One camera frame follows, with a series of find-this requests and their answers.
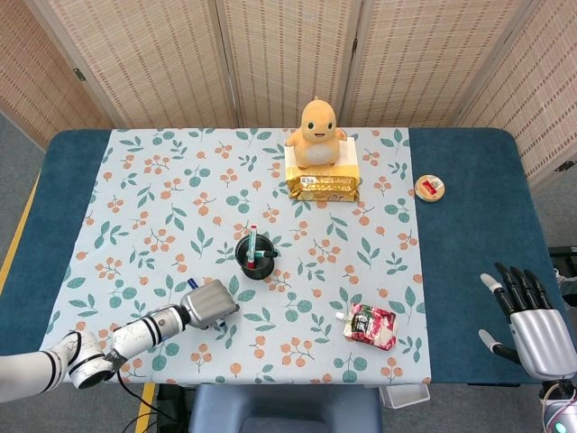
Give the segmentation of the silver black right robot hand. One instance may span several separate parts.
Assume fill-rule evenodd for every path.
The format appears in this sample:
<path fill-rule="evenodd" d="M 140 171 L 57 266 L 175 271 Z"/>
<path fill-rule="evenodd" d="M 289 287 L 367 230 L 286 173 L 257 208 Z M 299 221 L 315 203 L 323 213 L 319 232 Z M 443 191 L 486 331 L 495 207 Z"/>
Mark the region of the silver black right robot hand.
<path fill-rule="evenodd" d="M 543 283 L 530 270 L 494 263 L 502 281 L 483 273 L 481 282 L 497 300 L 515 346 L 505 346 L 487 330 L 481 342 L 495 355 L 519 364 L 542 382 L 569 380 L 576 375 L 576 349 L 563 316 L 555 309 Z"/>

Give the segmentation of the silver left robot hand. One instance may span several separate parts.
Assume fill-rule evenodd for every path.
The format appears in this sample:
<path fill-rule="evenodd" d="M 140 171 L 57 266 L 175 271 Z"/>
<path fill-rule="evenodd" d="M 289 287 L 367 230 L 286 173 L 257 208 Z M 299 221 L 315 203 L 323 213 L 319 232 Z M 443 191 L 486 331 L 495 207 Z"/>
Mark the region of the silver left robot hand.
<path fill-rule="evenodd" d="M 207 329 L 238 311 L 240 306 L 220 280 L 193 289 L 180 302 L 180 316 L 185 326 Z"/>

